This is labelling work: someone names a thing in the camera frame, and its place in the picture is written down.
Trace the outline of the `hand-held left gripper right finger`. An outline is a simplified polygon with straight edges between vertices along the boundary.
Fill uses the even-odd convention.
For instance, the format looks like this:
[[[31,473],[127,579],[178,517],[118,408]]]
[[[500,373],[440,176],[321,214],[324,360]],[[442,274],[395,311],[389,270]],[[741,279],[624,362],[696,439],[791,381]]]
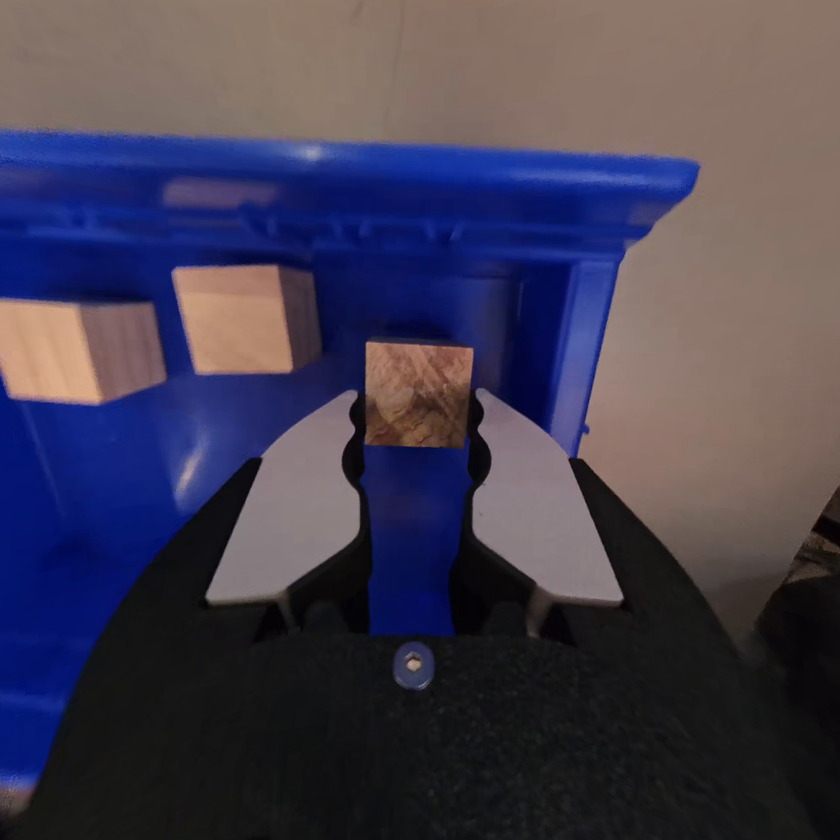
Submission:
[[[566,606],[622,607],[622,588],[562,447],[485,388],[470,396],[467,436],[455,633],[478,635],[493,613],[512,606],[524,634],[561,637]]]

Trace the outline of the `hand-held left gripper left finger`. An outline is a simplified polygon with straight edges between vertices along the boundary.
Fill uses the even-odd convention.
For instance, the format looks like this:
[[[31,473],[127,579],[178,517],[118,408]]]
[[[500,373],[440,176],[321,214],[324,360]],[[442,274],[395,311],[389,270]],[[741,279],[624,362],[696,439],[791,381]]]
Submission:
[[[262,455],[206,603],[273,605],[293,627],[326,602],[351,632],[369,632],[373,549],[363,474],[364,398],[348,390]]]

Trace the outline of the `blue plastic bin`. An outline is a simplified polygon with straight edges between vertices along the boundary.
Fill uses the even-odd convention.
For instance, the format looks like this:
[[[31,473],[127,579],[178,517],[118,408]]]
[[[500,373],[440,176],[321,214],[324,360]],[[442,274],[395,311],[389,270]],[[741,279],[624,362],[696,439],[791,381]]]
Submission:
[[[447,146],[2,132],[2,299],[147,301],[166,381],[101,405],[2,383],[2,792],[29,793],[107,622],[155,560],[199,627],[260,638],[273,605],[205,594],[279,436],[364,398],[368,340],[462,343],[490,391],[575,456],[619,266],[691,193],[682,159]],[[322,357],[199,375],[172,270],[312,273]],[[364,402],[365,435],[365,402]],[[453,633],[469,440],[370,446],[374,635]]]

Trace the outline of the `grey desk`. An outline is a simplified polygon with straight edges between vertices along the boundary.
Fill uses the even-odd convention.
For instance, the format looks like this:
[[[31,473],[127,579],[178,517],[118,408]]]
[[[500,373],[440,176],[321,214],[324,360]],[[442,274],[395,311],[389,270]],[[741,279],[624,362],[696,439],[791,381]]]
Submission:
[[[2,2],[2,125],[658,154],[581,452],[738,641],[838,484],[838,2]]]

